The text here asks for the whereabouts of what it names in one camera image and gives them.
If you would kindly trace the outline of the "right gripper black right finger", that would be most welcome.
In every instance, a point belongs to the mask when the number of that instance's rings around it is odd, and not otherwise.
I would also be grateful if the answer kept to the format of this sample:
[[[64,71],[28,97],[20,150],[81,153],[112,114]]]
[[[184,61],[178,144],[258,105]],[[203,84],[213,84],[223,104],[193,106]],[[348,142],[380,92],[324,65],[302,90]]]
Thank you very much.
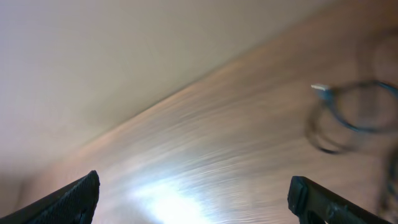
[[[292,177],[287,201],[300,224],[391,224],[304,176]]]

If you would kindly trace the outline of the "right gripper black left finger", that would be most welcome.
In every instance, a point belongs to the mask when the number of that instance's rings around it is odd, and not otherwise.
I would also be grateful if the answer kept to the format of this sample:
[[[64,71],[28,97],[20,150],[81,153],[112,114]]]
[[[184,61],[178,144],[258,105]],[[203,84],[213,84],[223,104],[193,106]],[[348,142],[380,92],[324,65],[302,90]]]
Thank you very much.
[[[1,224],[91,224],[100,194],[95,170],[1,218]]]

